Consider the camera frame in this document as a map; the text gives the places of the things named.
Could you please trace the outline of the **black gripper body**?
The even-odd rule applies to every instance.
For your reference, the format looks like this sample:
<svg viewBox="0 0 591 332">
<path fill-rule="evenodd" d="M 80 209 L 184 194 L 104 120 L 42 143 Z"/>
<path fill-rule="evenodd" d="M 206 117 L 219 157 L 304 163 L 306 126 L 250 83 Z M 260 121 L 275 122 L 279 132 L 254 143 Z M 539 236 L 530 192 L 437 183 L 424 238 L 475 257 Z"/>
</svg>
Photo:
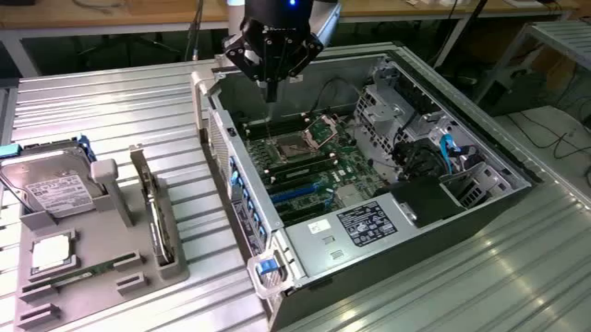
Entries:
<svg viewBox="0 0 591 332">
<path fill-rule="evenodd" d="M 294 43 L 311 35 L 312 1 L 259 0 L 244 2 L 242 35 L 251 48 L 263 48 L 267 39 L 288 37 Z"/>
</svg>

